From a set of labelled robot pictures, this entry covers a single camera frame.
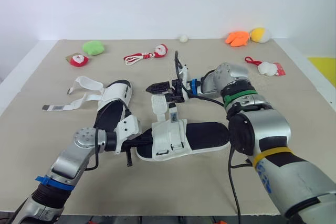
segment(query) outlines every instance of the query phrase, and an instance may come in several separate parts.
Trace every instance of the santa keychain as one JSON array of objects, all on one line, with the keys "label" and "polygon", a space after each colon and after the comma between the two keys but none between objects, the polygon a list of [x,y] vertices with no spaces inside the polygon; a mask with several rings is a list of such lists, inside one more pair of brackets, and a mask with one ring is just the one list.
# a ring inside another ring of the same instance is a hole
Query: santa keychain
[{"label": "santa keychain", "polygon": [[160,44],[155,48],[155,52],[150,52],[150,53],[138,52],[137,54],[128,55],[124,57],[124,60],[125,60],[125,64],[127,66],[130,66],[142,59],[145,60],[149,58],[162,58],[166,56],[167,52],[168,52],[167,46],[164,44]]},{"label": "santa keychain", "polygon": [[66,57],[66,59],[71,65],[75,67],[82,67],[89,62],[88,57],[81,55],[78,52],[73,55],[69,55],[68,57]]},{"label": "santa keychain", "polygon": [[269,63],[267,61],[254,60],[250,56],[245,57],[247,63],[252,63],[258,66],[258,71],[260,74],[265,74],[267,76],[284,76],[286,75],[282,65],[280,63]]}]

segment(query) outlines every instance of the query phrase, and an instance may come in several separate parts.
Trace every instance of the robotic arm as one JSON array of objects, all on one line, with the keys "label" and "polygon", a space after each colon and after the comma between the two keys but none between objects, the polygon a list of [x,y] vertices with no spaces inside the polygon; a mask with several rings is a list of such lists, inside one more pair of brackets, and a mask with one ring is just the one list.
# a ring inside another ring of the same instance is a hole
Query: robotic arm
[{"label": "robotic arm", "polygon": [[[63,212],[64,204],[86,170],[98,166],[98,154],[104,151],[126,152],[134,146],[134,139],[141,134],[137,117],[129,115],[120,121],[114,132],[81,128],[73,136],[72,143],[62,151],[44,177],[38,176],[40,184],[36,191],[14,213],[7,222],[19,223],[54,223]],[[148,144],[142,139],[137,146]],[[87,168],[90,157],[96,156],[96,165]],[[128,166],[132,165],[130,154]]]},{"label": "robotic arm", "polygon": [[201,89],[223,98],[231,145],[247,155],[283,216],[291,223],[336,222],[335,183],[288,148],[288,122],[258,94],[244,67],[219,65]]}]

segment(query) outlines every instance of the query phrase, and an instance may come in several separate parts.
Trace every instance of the yellow paper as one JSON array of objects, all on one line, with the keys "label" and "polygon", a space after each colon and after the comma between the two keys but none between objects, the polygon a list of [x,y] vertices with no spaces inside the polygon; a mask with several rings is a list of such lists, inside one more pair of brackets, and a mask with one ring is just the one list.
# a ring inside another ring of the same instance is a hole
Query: yellow paper
[{"label": "yellow paper", "polygon": [[336,87],[336,59],[318,57],[308,59]]}]

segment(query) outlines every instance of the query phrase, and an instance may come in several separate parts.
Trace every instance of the orange plush toy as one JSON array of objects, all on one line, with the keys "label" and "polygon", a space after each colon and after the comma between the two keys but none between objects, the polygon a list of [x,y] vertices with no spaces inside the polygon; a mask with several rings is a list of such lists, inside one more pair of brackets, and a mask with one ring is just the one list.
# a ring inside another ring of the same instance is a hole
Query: orange plush toy
[{"label": "orange plush toy", "polygon": [[232,47],[240,47],[247,45],[250,35],[246,31],[235,31],[229,34],[225,43],[230,44]]}]

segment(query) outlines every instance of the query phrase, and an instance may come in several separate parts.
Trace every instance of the green plush toy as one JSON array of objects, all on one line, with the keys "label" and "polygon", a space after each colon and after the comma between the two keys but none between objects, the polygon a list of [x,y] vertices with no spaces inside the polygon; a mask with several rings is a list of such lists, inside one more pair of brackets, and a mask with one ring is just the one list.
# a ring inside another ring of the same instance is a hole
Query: green plush toy
[{"label": "green plush toy", "polygon": [[98,55],[104,52],[104,45],[102,44],[102,42],[98,40],[92,40],[92,41],[86,42],[82,46],[82,49],[88,55]]}]

